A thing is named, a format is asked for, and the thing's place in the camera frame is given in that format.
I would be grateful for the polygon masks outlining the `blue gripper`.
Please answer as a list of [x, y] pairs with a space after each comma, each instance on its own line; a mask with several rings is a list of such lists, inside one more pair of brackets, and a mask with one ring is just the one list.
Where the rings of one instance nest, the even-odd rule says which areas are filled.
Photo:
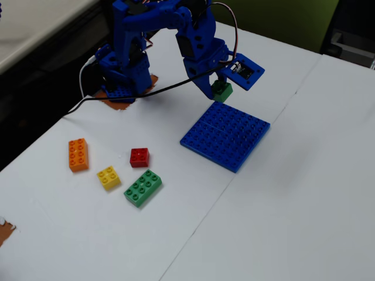
[[176, 34], [180, 53], [189, 78], [210, 100], [214, 99], [207, 70], [215, 68], [215, 82], [225, 84], [226, 66], [218, 66], [229, 57], [229, 49], [223, 39], [215, 37], [215, 29], [179, 29]]

